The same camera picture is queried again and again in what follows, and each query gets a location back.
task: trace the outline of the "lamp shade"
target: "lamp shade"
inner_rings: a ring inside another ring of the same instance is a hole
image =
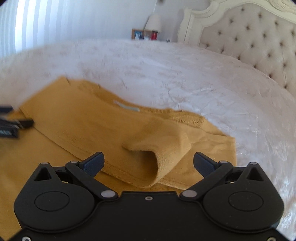
[[[161,32],[161,20],[158,14],[153,14],[149,17],[145,30]]]

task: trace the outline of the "picture frame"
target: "picture frame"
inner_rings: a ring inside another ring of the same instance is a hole
[[[146,30],[143,30],[143,29],[136,29],[136,28],[133,28],[132,32],[131,32],[131,38],[132,39],[139,39],[139,40],[143,40],[144,38],[148,38],[150,39],[150,36],[151,36],[151,31],[146,31]]]
[[[144,30],[143,29],[133,29],[131,32],[132,39],[144,39]]]

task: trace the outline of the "tufted headboard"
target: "tufted headboard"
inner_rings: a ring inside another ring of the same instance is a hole
[[[296,97],[296,5],[291,0],[212,0],[185,9],[178,42],[229,55]]]

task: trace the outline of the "white headboard frame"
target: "white headboard frame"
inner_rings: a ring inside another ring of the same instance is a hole
[[[257,4],[269,12],[296,23],[296,6],[291,0],[210,0],[210,6],[203,11],[184,9],[184,19],[180,25],[178,42],[198,46],[205,27],[218,22],[225,11],[245,3]]]

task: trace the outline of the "table lamp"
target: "table lamp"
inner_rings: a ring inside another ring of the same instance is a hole
[[[145,27],[146,31],[151,31],[151,40],[157,40],[157,34],[161,32],[160,15],[152,14]]]

